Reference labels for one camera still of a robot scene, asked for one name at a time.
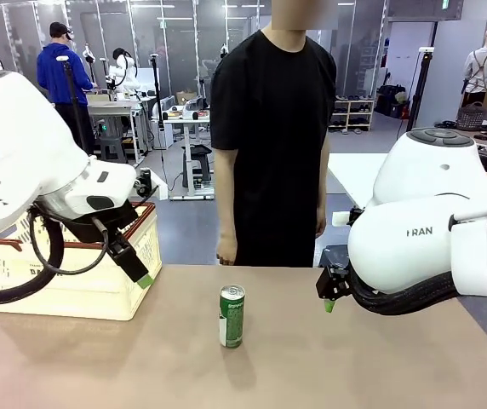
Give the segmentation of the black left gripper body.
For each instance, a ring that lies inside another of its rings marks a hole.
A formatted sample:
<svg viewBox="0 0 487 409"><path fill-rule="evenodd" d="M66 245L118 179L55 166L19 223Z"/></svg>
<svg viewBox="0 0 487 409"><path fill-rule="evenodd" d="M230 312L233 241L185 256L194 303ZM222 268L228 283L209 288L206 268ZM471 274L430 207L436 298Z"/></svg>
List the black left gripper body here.
<svg viewBox="0 0 487 409"><path fill-rule="evenodd" d="M101 210L75 220L63 220L63 226L77 240L71 248L100 250L107 243L108 252L129 252L131 244L123 230L138 219L134 206L126 201L122 207Z"/></svg>

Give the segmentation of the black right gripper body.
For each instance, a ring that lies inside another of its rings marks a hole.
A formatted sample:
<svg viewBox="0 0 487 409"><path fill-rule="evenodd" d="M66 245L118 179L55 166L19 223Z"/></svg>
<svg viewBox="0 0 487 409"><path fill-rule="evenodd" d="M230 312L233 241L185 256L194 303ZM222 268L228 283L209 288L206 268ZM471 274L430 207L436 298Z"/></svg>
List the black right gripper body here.
<svg viewBox="0 0 487 409"><path fill-rule="evenodd" d="M316 283L320 299L339 299L351 294L349 271L337 266L324 267Z"/></svg>

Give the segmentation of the person's right hand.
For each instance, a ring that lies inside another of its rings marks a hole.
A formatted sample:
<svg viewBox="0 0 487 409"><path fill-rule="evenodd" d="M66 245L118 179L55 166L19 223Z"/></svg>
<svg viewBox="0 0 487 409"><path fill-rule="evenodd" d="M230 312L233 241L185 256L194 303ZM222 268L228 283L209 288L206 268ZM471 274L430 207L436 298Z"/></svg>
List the person's right hand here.
<svg viewBox="0 0 487 409"><path fill-rule="evenodd" d="M221 238L217 245L216 257L220 265L232 266L236 261L238 243L235 239Z"/></svg>

